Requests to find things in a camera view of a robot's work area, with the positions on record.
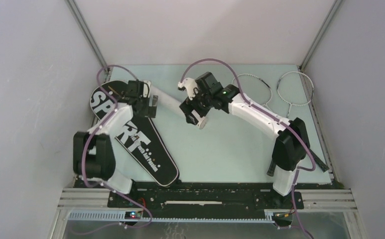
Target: gray wall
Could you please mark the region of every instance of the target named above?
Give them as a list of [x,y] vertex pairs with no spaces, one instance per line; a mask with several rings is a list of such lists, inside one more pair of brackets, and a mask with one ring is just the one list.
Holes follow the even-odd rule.
[[0,1],[0,238],[46,238],[99,69],[64,0]]
[[385,1],[345,1],[306,72],[341,179],[385,238]]

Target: white wall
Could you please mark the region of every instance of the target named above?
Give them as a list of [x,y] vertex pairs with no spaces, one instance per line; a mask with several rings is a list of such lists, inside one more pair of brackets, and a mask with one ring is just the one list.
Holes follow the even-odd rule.
[[385,238],[385,1],[345,1],[307,73],[340,176]]
[[334,0],[78,0],[108,63],[301,64]]
[[64,0],[0,1],[0,238],[46,238],[99,64]]

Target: white tube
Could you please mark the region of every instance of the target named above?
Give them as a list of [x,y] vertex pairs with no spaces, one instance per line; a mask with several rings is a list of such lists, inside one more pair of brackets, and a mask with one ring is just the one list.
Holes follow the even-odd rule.
[[[177,99],[166,94],[165,92],[161,91],[160,89],[156,88],[153,85],[151,85],[151,94],[157,95],[158,96],[158,102],[160,102],[166,108],[170,109],[171,111],[173,111],[175,114],[181,116],[182,118],[185,118],[185,114],[179,108],[181,103]],[[197,126],[199,127],[199,129],[202,129],[202,128],[204,128],[206,123],[207,123],[206,117],[202,117],[202,118],[199,117]]]

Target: white table surface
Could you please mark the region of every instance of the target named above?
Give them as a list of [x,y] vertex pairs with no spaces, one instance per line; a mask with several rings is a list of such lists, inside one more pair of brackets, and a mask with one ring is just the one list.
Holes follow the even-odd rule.
[[[151,83],[167,94],[185,100],[186,93],[177,90],[177,83],[186,65],[132,65],[125,66],[140,80]],[[286,116],[288,104],[277,95],[276,83],[281,75],[296,71],[295,65],[232,65],[237,74],[250,73],[264,79],[272,88],[273,98],[268,106],[277,114]],[[212,72],[223,86],[230,84],[232,73],[223,65],[197,65],[187,77],[196,78],[206,71]],[[111,80],[131,80],[132,76],[124,70],[114,68]],[[244,92],[257,103],[269,98],[269,90],[260,81],[247,76],[240,77]],[[284,98],[296,103],[306,102],[305,92],[298,74],[290,74],[281,83]],[[266,175],[271,162],[274,141],[269,140],[248,122],[226,114],[224,111],[211,109],[204,129],[187,124],[181,118],[162,105],[157,107],[157,116],[153,119],[170,154],[179,167],[183,182],[272,182]],[[301,118],[305,121],[311,149],[325,161],[320,141],[316,133],[309,106],[292,107],[289,118]],[[152,181],[144,169],[122,148],[115,150],[116,157],[126,158],[118,167],[136,181]],[[311,167],[308,156],[303,166]],[[328,172],[320,168],[314,172],[301,171],[299,183],[330,183]]]

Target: white robotic arm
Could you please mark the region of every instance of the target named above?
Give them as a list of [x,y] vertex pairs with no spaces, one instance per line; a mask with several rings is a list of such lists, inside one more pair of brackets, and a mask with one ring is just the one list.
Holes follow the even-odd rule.
[[209,72],[197,79],[184,79],[178,83],[178,89],[186,90],[188,95],[188,98],[180,105],[188,123],[195,124],[195,114],[198,114],[199,117],[205,117],[211,108],[216,108],[244,119],[275,141],[272,154],[272,159],[276,164],[273,189],[281,196],[290,193],[297,165],[306,154],[296,138],[280,122],[299,132],[309,147],[305,124],[301,119],[297,118],[291,121],[280,117],[253,102],[244,94],[251,104],[258,105],[267,114],[277,118],[278,121],[270,118],[245,102],[236,86],[228,85],[223,88],[220,82]]

